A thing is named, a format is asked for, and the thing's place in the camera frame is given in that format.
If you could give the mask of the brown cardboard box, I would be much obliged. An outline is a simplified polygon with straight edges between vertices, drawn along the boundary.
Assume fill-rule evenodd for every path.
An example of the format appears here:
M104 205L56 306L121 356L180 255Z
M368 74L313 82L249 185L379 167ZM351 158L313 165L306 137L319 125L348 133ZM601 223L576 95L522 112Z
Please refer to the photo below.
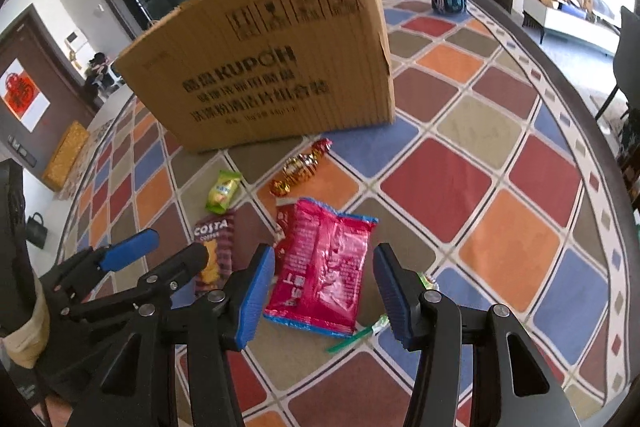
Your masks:
M382 0L188 0L116 68L195 153L395 117Z

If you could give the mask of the small green snack packet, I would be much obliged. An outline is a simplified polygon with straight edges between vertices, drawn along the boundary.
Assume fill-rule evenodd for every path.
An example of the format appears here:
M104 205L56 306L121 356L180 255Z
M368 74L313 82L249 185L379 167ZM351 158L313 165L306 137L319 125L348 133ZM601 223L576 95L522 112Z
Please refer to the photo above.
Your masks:
M241 173L220 170L215 183L207 194L205 208L216 215L223 215L229 209L241 181Z

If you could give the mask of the colourful diamond pattern mat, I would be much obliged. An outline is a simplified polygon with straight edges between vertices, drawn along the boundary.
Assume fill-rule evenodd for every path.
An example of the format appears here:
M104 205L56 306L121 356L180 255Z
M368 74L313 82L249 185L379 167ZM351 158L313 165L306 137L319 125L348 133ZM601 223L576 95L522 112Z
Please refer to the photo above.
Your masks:
M395 121L333 133L330 155L295 195L373 217L372 242L389 243L455 303L507 305L582 425L606 424L639 372L638 239L610 142L510 22L480 8L447 20L430 0L383 5ZM269 185L309 138L195 155L127 91L105 112L60 197L58 257L145 228L160 246L103 277L97 296L131 287L190 242L224 169L242 176L235 268L276 237Z

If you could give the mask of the green lollipop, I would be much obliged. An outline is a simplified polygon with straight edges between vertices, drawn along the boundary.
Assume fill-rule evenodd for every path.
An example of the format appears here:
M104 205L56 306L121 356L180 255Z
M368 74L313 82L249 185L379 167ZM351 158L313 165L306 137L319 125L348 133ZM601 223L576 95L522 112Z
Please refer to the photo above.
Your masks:
M429 277L425 273L419 273L419 277L421 283L426 289L436 289L436 291L439 290L438 283L435 281L434 277ZM382 314L372 325L363 327L363 329L360 329L360 331L356 332L354 335L351 335L350 337L343 339L336 345L326 349L326 352L334 355L334 353L347 349L363 338L368 338L372 335L378 334L383 329L386 329L388 325L390 325L390 319L386 314Z

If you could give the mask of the red gold wrapped candy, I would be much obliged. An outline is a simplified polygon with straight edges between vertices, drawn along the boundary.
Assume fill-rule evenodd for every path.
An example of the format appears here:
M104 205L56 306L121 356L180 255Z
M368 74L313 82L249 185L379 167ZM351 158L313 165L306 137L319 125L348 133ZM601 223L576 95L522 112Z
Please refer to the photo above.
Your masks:
M310 180L316 173L320 160L329 154L333 142L322 138L311 144L308 152L299 153L285 161L279 176L270 183L270 193L276 197L285 197L293 187Z

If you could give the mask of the dark grey side chair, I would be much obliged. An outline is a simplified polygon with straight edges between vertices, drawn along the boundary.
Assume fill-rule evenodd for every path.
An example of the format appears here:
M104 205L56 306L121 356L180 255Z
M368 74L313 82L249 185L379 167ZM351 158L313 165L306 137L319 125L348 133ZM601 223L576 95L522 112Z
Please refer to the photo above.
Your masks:
M615 98L617 91L622 91L631 108L639 108L640 98L640 20L636 13L626 6L620 8L622 28L620 41L614 55L613 72L616 86L605 99L604 104L594 116L598 120Z

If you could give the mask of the white low tv cabinet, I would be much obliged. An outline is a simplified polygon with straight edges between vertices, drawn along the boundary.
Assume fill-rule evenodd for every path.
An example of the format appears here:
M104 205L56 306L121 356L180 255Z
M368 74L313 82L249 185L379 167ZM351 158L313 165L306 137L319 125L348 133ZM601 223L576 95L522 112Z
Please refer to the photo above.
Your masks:
M601 0L523 0L523 14L539 28L539 44L555 34L613 56L620 41L622 18Z

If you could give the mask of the red candy bar wrapper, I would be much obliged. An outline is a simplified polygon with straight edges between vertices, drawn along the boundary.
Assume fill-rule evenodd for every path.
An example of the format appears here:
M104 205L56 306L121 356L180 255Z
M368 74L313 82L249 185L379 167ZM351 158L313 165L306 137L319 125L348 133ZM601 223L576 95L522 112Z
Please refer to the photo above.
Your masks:
M276 255L276 273L279 274L284 265L284 259L291 245L290 234L295 218L296 198L277 199L277 234L274 240L274 254Z

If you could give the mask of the black mug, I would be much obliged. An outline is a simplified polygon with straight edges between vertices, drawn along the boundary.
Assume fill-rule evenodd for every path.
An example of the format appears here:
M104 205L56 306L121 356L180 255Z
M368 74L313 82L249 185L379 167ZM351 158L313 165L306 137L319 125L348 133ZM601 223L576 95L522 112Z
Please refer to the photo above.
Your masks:
M28 217L25 225L26 241L43 249L48 237L48 229L44 225L44 220L40 212L34 212Z

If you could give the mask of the red fu door poster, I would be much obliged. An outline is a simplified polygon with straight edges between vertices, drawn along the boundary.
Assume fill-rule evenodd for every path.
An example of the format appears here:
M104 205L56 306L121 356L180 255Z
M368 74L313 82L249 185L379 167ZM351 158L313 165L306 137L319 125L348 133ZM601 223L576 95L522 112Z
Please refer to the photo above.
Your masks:
M49 99L17 58L2 72L1 100L28 132L35 130L50 106Z

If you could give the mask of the Costa cookie packet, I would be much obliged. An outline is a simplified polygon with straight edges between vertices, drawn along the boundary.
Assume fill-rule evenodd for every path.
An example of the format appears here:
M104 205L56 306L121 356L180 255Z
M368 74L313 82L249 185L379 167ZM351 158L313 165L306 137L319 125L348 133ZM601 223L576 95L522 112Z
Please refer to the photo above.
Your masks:
M194 242L202 244L208 254L205 268L195 277L198 297L223 288L232 273L234 218L234 213L229 211L210 215L195 225Z

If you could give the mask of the large pink snack bag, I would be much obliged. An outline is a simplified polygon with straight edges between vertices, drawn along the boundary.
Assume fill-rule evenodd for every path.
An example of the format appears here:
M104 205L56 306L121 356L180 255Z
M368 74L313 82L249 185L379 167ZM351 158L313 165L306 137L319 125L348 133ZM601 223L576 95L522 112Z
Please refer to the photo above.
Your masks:
M291 245L264 310L266 320L348 338L356 331L364 262L378 219L296 198Z

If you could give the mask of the yellow woven tissue box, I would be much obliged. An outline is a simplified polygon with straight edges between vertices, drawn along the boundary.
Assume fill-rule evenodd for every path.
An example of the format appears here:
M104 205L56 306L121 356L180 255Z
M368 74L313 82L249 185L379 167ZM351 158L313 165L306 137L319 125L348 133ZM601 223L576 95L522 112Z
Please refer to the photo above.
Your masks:
M62 190L88 138L88 130L79 121L68 126L43 171L41 180L47 188L53 192Z

